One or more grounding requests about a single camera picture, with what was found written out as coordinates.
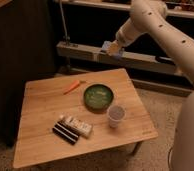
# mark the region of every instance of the green bowl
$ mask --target green bowl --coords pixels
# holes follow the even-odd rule
[[[103,84],[94,84],[85,90],[83,98],[86,107],[94,111],[102,111],[109,107],[114,95],[109,87]]]

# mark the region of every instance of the cable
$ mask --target cable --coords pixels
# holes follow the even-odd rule
[[[61,12],[63,29],[64,29],[64,34],[65,34],[65,41],[66,41],[66,44],[68,45],[69,44],[69,37],[68,37],[68,31],[67,31],[66,22],[65,22],[65,15],[64,15],[62,0],[59,0],[59,5],[60,5],[60,12]]]
[[[169,149],[169,151],[168,151],[168,157],[167,157],[167,164],[168,164],[168,168],[169,168],[170,171],[172,170],[172,167],[171,167],[171,164],[170,164],[170,157],[171,157],[172,150],[173,150],[173,147],[171,147]]]

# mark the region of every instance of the wooden table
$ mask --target wooden table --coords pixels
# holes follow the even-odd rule
[[[75,80],[86,81],[64,95]],[[95,83],[109,86],[113,103],[121,105],[126,116],[117,129],[108,126],[106,112],[93,114],[83,105],[84,90]],[[59,115],[76,116],[93,124],[89,139],[80,137],[72,146],[52,132]],[[31,81],[26,84],[14,168],[114,148],[157,137],[150,115],[143,106],[127,72],[116,69],[74,76]]]

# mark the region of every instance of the table leg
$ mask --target table leg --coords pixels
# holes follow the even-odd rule
[[[142,142],[143,142],[143,141],[140,141],[140,142],[137,142],[137,143],[136,143],[136,145],[135,145],[133,151],[131,152],[131,155],[132,155],[132,156],[135,156],[135,155],[136,155],[136,153],[138,152],[139,148],[140,148],[141,145],[142,145]]]

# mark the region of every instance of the toy carrot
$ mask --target toy carrot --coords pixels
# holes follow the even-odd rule
[[[63,94],[67,94],[70,91],[74,90],[75,88],[79,87],[81,83],[84,83],[85,81],[76,80],[74,81],[64,92]]]

